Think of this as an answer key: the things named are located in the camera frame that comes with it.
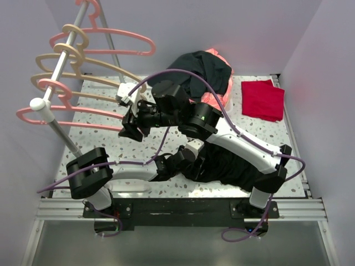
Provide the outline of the black shorts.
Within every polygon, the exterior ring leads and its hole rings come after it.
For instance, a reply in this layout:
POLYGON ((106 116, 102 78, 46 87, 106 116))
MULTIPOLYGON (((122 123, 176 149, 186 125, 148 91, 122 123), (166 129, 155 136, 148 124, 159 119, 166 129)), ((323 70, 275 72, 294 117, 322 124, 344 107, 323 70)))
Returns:
POLYGON ((263 173, 231 151, 210 143, 205 143, 198 158, 182 171, 182 174, 195 182, 220 182, 250 192, 255 181, 263 173))

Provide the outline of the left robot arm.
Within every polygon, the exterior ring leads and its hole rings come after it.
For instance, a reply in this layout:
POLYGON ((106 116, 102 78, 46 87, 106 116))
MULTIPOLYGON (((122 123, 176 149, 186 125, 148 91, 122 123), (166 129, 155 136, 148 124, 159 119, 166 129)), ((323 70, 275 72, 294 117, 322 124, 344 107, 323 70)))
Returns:
POLYGON ((192 166, 203 146, 192 141, 180 146, 178 152, 170 156, 156 156, 148 162, 134 160, 117 163, 108 162, 105 148, 94 148, 66 165, 71 197, 87 200, 102 217, 110 217, 115 211, 115 204, 112 193, 104 187, 109 181, 167 181, 192 166))

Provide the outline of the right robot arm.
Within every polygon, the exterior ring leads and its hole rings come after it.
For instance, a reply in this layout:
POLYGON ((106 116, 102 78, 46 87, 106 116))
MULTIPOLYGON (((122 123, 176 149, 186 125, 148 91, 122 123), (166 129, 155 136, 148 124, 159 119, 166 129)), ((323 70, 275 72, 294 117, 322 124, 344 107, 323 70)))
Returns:
POLYGON ((262 141, 234 125, 227 113, 191 102, 172 81, 156 83, 151 93, 154 100, 148 102, 136 84, 119 85, 116 101, 128 108, 119 135, 142 141, 153 127, 176 127, 188 138, 177 153, 153 160, 156 174, 151 180, 160 182, 181 173, 196 182, 237 186, 250 195, 249 215, 261 217, 286 180, 292 148, 262 141))

